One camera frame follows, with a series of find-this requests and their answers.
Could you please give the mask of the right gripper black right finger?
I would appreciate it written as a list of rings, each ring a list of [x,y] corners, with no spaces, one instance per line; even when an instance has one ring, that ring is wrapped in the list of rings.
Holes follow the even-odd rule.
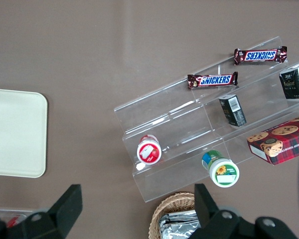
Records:
[[[195,211],[200,223],[191,239],[295,239],[297,236],[281,220],[258,217],[250,223],[230,210],[216,205],[204,184],[194,187]]]

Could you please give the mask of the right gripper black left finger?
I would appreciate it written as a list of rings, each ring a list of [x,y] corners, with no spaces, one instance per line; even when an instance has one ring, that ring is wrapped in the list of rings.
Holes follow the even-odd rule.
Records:
[[[65,239],[82,210],[82,187],[72,184],[47,212],[33,213],[10,228],[0,221],[0,239]]]

